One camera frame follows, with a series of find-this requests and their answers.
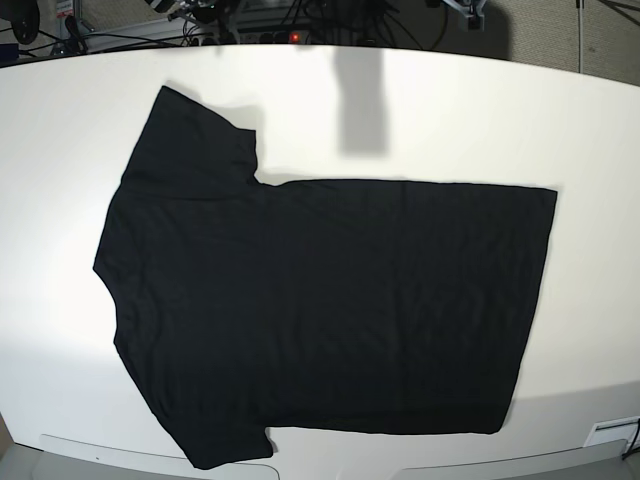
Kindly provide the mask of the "black power strip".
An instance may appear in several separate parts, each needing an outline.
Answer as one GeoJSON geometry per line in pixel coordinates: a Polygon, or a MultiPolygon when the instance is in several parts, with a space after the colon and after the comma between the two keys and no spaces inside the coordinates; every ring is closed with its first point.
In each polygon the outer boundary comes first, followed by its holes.
{"type": "Polygon", "coordinates": [[[308,44],[309,32],[306,30],[276,32],[245,32],[215,36],[213,33],[189,34],[185,41],[187,46],[234,45],[234,44],[308,44]]]}

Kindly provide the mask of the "black T-shirt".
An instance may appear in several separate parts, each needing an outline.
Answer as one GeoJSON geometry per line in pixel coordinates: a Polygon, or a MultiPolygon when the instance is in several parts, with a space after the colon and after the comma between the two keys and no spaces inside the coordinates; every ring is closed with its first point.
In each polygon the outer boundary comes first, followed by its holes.
{"type": "Polygon", "coordinates": [[[162,88],[95,256],[116,350],[190,463],[268,458],[275,427],[498,432],[556,192],[257,166],[254,131],[162,88]]]}

